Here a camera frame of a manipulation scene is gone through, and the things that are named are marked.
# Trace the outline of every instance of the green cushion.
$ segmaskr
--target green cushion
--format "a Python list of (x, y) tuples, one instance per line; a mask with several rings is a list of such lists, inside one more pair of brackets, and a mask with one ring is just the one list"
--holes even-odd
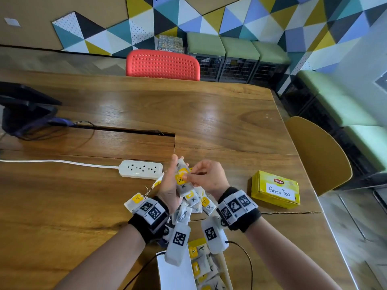
[(297, 73), (297, 77), (305, 83), (314, 95), (324, 91), (341, 95), (347, 93), (340, 84), (334, 82), (332, 78), (325, 73), (301, 70)]
[(188, 32), (187, 33), (188, 53), (222, 56), (226, 50), (218, 35)]
[(379, 126), (374, 117), (348, 95), (324, 91), (317, 95), (316, 99), (341, 127), (350, 125)]
[(387, 130), (379, 126), (347, 126), (344, 131), (379, 172), (387, 172)]
[(257, 49), (262, 62), (290, 65), (291, 60), (285, 51), (276, 43), (252, 42)]
[(259, 53), (249, 40), (220, 37), (226, 49), (226, 57), (259, 60)]

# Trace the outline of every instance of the wall outlet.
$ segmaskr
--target wall outlet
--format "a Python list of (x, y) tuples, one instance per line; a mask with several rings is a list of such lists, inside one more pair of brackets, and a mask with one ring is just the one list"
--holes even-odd
[(157, 179), (162, 174), (162, 164), (124, 160), (119, 165), (119, 173), (122, 177)]
[(8, 25), (12, 25), (12, 26), (20, 26), (19, 21), (17, 21), (16, 19), (4, 17), (4, 20), (5, 20), (5, 22), (6, 22)]

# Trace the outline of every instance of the wooden table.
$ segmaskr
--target wooden table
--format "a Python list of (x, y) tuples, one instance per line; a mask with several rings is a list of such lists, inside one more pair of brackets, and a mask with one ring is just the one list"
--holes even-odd
[[(23, 83), (61, 100), (60, 117), (107, 128), (68, 128), (60, 137), (36, 142), (5, 135), (0, 139), (1, 158), (56, 158), (102, 165), (136, 159), (167, 167), (176, 153), (190, 165), (203, 158), (220, 161), (230, 185), (245, 191), (257, 170), (296, 180), (299, 207), (286, 210), (259, 203), (261, 211), (295, 213), (265, 218), (343, 289), (356, 288), (268, 89), (3, 70), (0, 81)], [(128, 132), (153, 129), (171, 136)], [(0, 183), (0, 289), (51, 289), (127, 222), (131, 214), (122, 204), (137, 192), (145, 193), (145, 186), (153, 181), (123, 178), (114, 169), (0, 163)], [(192, 221), (190, 226), (190, 240), (203, 237), (200, 222)], [(251, 256), (254, 289), (280, 289), (243, 234), (226, 234)], [(125, 281), (157, 251), (158, 246), (148, 246)], [(234, 289), (249, 288), (246, 257), (232, 246), (225, 256)], [(145, 270), (133, 289), (157, 289), (156, 267)]]

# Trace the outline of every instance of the floor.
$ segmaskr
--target floor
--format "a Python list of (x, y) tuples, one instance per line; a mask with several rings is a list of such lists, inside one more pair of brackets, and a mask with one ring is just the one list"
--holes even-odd
[[(125, 59), (0, 47), (0, 68), (124, 76)], [(274, 100), (287, 120), (276, 95)], [(330, 191), (319, 200), (359, 289), (383, 290), (365, 262), (387, 258), (387, 215), (372, 192)]]

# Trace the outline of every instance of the person's left arm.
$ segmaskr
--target person's left arm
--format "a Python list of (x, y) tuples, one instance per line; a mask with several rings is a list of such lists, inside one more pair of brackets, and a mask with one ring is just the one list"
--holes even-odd
[[(177, 156), (173, 155), (157, 194), (168, 207), (170, 214), (181, 203), (180, 197), (176, 194), (177, 160)], [(133, 225), (128, 224), (73, 269), (54, 289), (117, 290), (145, 245), (146, 242), (140, 232)]]

